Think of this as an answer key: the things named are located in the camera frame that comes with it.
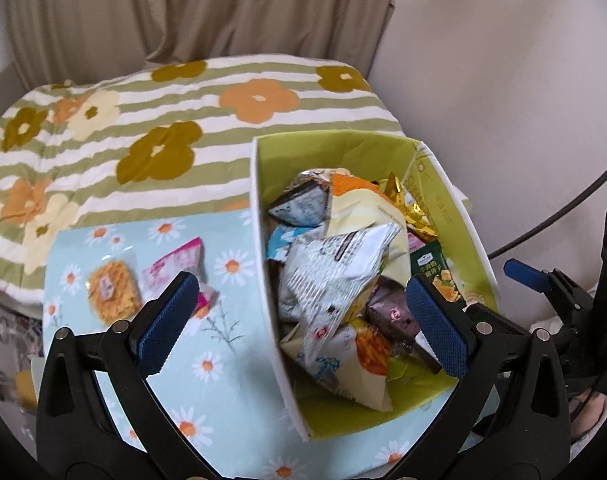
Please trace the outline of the person right hand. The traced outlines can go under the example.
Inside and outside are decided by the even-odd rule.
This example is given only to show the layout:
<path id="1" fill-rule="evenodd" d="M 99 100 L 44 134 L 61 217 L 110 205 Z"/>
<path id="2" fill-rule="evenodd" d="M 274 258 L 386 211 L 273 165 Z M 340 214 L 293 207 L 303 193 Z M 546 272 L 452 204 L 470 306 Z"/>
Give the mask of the person right hand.
<path id="1" fill-rule="evenodd" d="M 570 434 L 579 440 L 589 432 L 602 417 L 607 407 L 607 396 L 592 389 L 585 390 L 569 403 Z"/>

